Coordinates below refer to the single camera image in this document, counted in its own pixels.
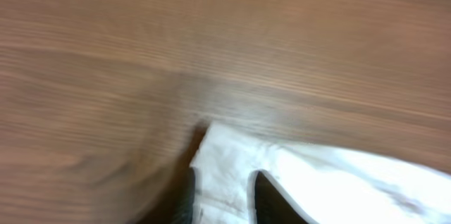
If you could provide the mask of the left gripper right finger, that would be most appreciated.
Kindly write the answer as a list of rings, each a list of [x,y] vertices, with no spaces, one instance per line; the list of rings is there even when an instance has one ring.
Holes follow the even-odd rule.
[[[257,224],[308,224],[262,171],[254,182],[254,209]]]

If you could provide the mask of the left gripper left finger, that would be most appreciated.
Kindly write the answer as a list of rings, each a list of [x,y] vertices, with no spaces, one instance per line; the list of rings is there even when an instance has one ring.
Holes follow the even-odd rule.
[[[175,203],[170,224],[192,224],[196,194],[196,173],[189,168],[178,200]]]

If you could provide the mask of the beige shorts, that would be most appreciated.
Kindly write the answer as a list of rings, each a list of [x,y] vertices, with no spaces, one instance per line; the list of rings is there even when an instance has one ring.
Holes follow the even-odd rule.
[[[313,223],[450,222],[448,174],[365,151],[259,139],[214,123],[191,166],[198,223],[254,223],[258,171]]]

